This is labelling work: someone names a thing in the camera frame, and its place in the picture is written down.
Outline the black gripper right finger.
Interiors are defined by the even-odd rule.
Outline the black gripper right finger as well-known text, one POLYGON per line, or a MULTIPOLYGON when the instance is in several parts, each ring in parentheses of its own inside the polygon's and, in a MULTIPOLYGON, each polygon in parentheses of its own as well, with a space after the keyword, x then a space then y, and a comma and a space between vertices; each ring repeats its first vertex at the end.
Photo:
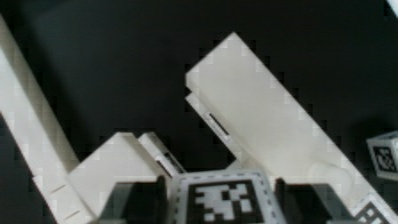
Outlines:
POLYGON ((289 224, 329 224, 345 219, 345 212, 329 184, 276 180, 276 197, 289 224))

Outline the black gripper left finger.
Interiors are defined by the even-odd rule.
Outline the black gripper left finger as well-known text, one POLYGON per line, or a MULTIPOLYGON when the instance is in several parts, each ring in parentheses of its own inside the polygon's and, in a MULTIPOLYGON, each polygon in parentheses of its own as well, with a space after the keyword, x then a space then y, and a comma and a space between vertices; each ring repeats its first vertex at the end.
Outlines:
POLYGON ((166 178, 118 183, 100 215, 100 224, 166 224, 166 178))

